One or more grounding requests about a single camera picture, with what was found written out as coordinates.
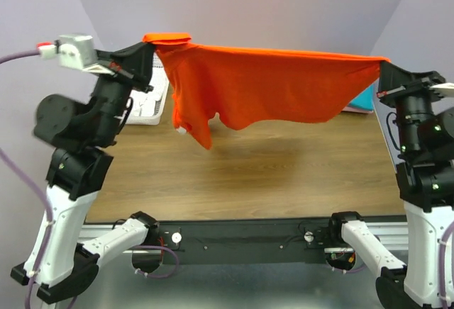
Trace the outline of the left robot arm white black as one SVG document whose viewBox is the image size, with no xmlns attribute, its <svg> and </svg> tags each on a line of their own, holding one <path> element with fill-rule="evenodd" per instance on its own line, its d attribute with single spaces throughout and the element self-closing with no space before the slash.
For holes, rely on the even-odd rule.
<svg viewBox="0 0 454 309">
<path fill-rule="evenodd" d="M 45 213 L 35 246 L 24 263 L 12 268 L 11 277 L 50 308 L 65 300 L 74 302 L 100 268 L 126 250 L 160 243 L 158 221 L 142 212 L 101 237 L 79 241 L 113 160 L 106 148 L 116 144 L 131 112 L 131 92 L 151 90 L 155 47 L 141 42 L 107 52 L 96 49 L 88 36 L 63 36 L 39 44 L 36 53 L 97 78 L 87 103 L 52 94 L 35 112 L 33 133 L 54 152 L 47 188 L 39 193 Z"/>
</svg>

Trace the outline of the orange t shirt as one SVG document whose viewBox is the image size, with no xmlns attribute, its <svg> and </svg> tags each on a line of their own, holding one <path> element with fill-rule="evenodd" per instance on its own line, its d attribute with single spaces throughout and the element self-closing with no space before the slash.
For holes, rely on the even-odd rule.
<svg viewBox="0 0 454 309">
<path fill-rule="evenodd" d="M 147 33 L 173 88 L 175 130 L 212 146 L 209 121 L 233 130 L 264 120 L 323 123 L 380 76 L 385 57 L 196 44 Z"/>
</svg>

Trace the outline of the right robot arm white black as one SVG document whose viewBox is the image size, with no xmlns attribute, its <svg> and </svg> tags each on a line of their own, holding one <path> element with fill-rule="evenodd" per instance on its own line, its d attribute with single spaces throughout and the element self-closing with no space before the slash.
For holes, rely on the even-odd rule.
<svg viewBox="0 0 454 309">
<path fill-rule="evenodd" d="M 453 96 L 438 72 L 409 72 L 385 62 L 378 99 L 395 111 L 395 167 L 408 228 L 408 259 L 395 257 L 356 212 L 334 213 L 334 246 L 351 247 L 375 276 L 384 308 L 453 307 L 453 110 L 432 105 Z"/>
</svg>

